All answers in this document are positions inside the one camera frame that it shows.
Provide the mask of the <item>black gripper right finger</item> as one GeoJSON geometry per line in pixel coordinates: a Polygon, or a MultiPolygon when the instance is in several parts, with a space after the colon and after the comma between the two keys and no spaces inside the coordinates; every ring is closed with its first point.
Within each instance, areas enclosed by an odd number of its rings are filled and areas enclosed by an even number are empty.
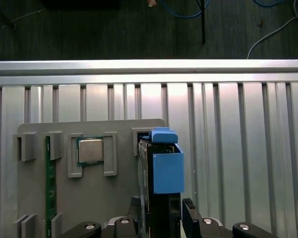
{"type": "Polygon", "coordinates": [[[187,238],[274,238],[275,235],[246,222],[229,230],[219,220],[203,217],[190,198],[182,200],[182,227],[187,238]]]}

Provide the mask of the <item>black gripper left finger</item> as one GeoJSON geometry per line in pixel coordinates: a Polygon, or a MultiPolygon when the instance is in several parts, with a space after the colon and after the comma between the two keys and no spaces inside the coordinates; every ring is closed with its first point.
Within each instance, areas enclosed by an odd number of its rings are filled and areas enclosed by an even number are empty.
{"type": "Polygon", "coordinates": [[[72,227],[62,238],[139,238],[140,237],[140,197],[133,196],[128,214],[114,217],[102,227],[96,222],[82,222],[72,227]]]}

